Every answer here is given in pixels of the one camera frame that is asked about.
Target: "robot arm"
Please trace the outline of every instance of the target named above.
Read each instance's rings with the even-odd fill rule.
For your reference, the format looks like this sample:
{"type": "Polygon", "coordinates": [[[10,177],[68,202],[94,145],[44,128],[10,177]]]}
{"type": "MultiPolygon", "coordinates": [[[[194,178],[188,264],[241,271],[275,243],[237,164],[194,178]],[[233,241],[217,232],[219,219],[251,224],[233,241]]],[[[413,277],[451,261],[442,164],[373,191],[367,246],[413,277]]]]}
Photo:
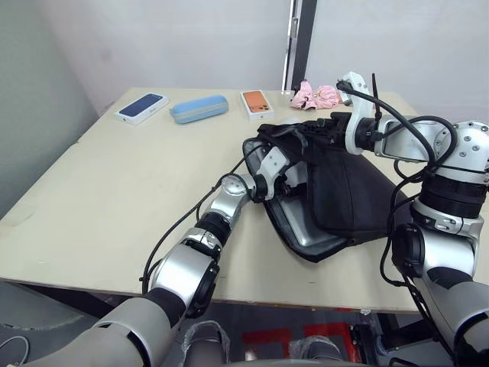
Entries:
{"type": "MultiPolygon", "coordinates": [[[[385,158],[429,161],[426,145],[402,128],[398,119],[375,120],[372,105],[370,111],[355,105],[348,91],[368,94],[364,86],[355,73],[338,82],[343,96],[354,104],[345,134],[346,150],[360,154],[363,148],[385,158]]],[[[465,363],[489,354],[489,286],[472,280],[484,224],[479,213],[489,183],[489,128],[480,122],[453,127],[438,122],[444,120],[433,116],[409,120],[411,129],[425,138],[435,160],[442,158],[442,163],[424,173],[423,188],[410,208],[413,223],[398,226],[393,234],[392,260],[414,286],[410,291],[422,314],[439,331],[443,346],[455,362],[465,363]]]]}
{"type": "Polygon", "coordinates": [[[182,319],[200,316],[209,305],[221,251],[241,208],[256,197],[256,186],[247,174],[224,178],[202,218],[160,261],[149,292],[125,301],[68,346],[27,366],[161,365],[182,319]]]}
{"type": "MultiPolygon", "coordinates": [[[[335,141],[343,139],[349,153],[367,149],[391,159],[431,161],[453,150],[446,126],[411,119],[412,126],[399,128],[400,118],[407,121],[400,115],[373,119],[363,78],[349,73],[342,82],[347,85],[338,85],[342,98],[354,109],[335,141]]],[[[424,177],[411,206],[413,223],[393,235],[392,259],[446,349],[463,361],[489,350],[489,287],[472,281],[484,222],[479,212],[489,184],[489,128],[479,122],[456,128],[455,150],[424,177]]],[[[65,348],[27,365],[160,365],[181,320],[199,316],[209,304],[220,254],[241,208],[249,200],[272,199],[275,180],[289,166],[280,149],[272,148],[256,176],[226,177],[202,218],[161,260],[147,294],[125,301],[65,348]]]]}

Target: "white box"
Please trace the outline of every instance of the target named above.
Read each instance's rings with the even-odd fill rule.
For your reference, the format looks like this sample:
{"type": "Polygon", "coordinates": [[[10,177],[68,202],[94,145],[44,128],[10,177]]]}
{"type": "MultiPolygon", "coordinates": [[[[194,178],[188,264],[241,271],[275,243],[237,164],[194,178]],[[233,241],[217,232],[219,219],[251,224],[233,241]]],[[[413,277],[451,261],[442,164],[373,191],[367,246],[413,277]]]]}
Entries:
{"type": "Polygon", "coordinates": [[[243,101],[244,109],[248,113],[248,118],[250,120],[271,120],[275,117],[275,111],[270,102],[268,101],[267,96],[265,93],[263,93],[263,90],[261,89],[254,89],[254,90],[245,90],[244,92],[240,92],[239,95],[241,96],[241,101],[243,101]],[[265,101],[267,101],[268,107],[270,109],[268,111],[263,111],[263,112],[252,112],[250,108],[248,107],[248,104],[246,103],[245,96],[243,96],[243,93],[246,92],[256,92],[260,91],[263,97],[265,98],[265,101]]]}
{"type": "Polygon", "coordinates": [[[168,97],[163,96],[162,94],[158,93],[146,93],[144,96],[139,97],[138,99],[132,101],[131,103],[127,104],[124,106],[122,109],[114,113],[114,116],[117,118],[117,120],[127,122],[131,125],[139,125],[141,124],[145,119],[148,117],[154,115],[156,112],[158,112],[160,109],[162,109],[164,106],[166,106],[170,100],[168,97]],[[137,103],[140,101],[143,101],[147,97],[150,98],[150,100],[147,101],[146,104],[141,105],[142,107],[138,106],[137,103]],[[125,115],[123,112],[125,109],[128,109],[130,107],[134,106],[135,109],[138,110],[137,115],[125,115]]]}

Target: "pink fabric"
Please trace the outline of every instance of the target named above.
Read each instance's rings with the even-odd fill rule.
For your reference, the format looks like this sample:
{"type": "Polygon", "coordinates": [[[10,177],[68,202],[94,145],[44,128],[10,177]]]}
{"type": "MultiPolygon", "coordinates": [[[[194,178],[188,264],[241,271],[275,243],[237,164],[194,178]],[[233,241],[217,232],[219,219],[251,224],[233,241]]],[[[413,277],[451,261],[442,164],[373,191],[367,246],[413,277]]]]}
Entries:
{"type": "Polygon", "coordinates": [[[332,86],[320,86],[316,94],[307,80],[300,82],[300,90],[290,101],[296,109],[331,109],[338,105],[338,94],[332,86]]]}
{"type": "Polygon", "coordinates": [[[296,109],[310,109],[311,107],[316,107],[314,102],[313,88],[307,80],[300,82],[300,90],[290,101],[290,105],[296,109]]]}
{"type": "Polygon", "coordinates": [[[332,86],[320,86],[316,97],[317,109],[332,109],[338,105],[338,94],[332,86]]]}

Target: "wooden table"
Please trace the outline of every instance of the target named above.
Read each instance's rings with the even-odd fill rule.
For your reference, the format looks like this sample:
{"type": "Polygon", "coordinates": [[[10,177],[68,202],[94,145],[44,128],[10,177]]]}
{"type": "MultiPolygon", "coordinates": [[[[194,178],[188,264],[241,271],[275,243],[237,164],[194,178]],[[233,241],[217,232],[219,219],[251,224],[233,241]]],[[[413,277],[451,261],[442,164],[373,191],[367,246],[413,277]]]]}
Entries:
{"type": "MultiPolygon", "coordinates": [[[[266,92],[286,117],[316,119],[331,110],[298,111],[290,94],[266,92]]],[[[398,95],[381,98],[406,115],[414,111],[398,95]]],[[[335,111],[348,111],[343,105],[335,111]]],[[[133,88],[39,179],[0,221],[0,278],[28,284],[116,294],[138,294],[144,263],[160,235],[181,217],[241,156],[241,143],[262,121],[249,121],[237,90],[133,88]],[[178,125],[165,107],[134,127],[112,113],[154,91],[170,106],[222,94],[224,115],[178,125]]],[[[392,161],[365,154],[392,181],[392,161]]],[[[414,172],[419,165],[401,165],[414,172]]],[[[416,185],[405,193],[419,190],[416,185]]],[[[194,224],[191,216],[161,246],[157,258],[194,224]]],[[[489,258],[481,236],[479,262],[489,258]]],[[[294,255],[279,239],[262,205],[248,204],[219,265],[214,299],[308,307],[413,311],[405,289],[381,280],[385,239],[347,248],[313,264],[294,255]]],[[[398,277],[390,260],[386,272],[398,277]]],[[[476,280],[489,281],[479,266],[476,280]]]]}

